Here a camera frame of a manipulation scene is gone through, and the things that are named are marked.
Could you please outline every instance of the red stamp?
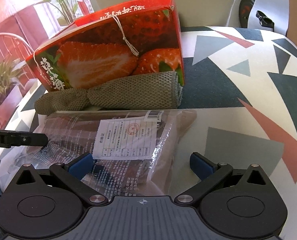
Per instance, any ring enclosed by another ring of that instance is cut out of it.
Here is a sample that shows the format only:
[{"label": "red stamp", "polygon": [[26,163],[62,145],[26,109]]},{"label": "red stamp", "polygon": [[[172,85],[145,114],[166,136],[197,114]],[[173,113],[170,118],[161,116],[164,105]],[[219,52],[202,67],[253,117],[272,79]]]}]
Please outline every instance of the red stamp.
[{"label": "red stamp", "polygon": [[139,131],[140,127],[137,123],[132,123],[127,127],[127,133],[129,135],[134,135]]}]

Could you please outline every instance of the gray towel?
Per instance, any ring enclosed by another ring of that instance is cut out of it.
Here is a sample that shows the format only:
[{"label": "gray towel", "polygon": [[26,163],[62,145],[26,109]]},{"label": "gray towel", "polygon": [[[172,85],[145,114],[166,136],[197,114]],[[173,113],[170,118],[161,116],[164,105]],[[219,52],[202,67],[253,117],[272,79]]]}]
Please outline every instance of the gray towel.
[{"label": "gray towel", "polygon": [[182,87],[175,71],[117,78],[85,89],[66,89],[44,94],[35,102],[38,114],[80,111],[89,105],[130,110],[176,109]]}]

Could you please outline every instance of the plastic bag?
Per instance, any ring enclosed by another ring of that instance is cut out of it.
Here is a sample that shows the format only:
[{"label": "plastic bag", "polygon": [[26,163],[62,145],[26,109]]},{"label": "plastic bag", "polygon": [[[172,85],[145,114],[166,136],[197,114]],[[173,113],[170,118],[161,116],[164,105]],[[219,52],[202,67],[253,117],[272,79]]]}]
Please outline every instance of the plastic bag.
[{"label": "plastic bag", "polygon": [[[9,174],[7,180],[0,179],[2,191],[24,163],[31,163],[36,169],[45,169],[53,163],[68,163],[81,154],[92,153],[101,120],[135,118],[146,113],[101,111],[51,114],[44,125],[36,129],[36,132],[48,136],[46,147],[24,147],[20,153],[13,153],[5,161],[1,160],[0,170],[7,169]],[[113,195],[167,194],[176,144],[195,119],[195,110],[164,110],[161,122],[156,124],[155,149],[149,159],[96,159],[92,172],[82,182],[108,198]]]}]

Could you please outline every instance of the cardboard box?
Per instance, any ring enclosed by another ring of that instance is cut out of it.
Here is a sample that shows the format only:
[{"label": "cardboard box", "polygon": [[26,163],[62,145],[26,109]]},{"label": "cardboard box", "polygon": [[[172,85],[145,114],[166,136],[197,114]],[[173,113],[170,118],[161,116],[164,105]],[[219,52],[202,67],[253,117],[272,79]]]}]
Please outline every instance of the cardboard box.
[{"label": "cardboard box", "polygon": [[[111,15],[118,17],[120,26]],[[184,84],[174,0],[133,0],[82,17],[75,24],[76,28],[53,37],[27,59],[48,91],[88,89],[115,78],[160,71],[176,71]]]}]

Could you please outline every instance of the barcode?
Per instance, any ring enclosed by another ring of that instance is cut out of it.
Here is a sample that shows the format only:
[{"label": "barcode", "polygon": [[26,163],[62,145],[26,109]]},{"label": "barcode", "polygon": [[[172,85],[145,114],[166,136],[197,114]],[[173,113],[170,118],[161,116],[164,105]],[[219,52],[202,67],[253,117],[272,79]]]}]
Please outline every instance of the barcode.
[{"label": "barcode", "polygon": [[163,111],[150,110],[146,113],[144,117],[145,122],[161,122]]}]

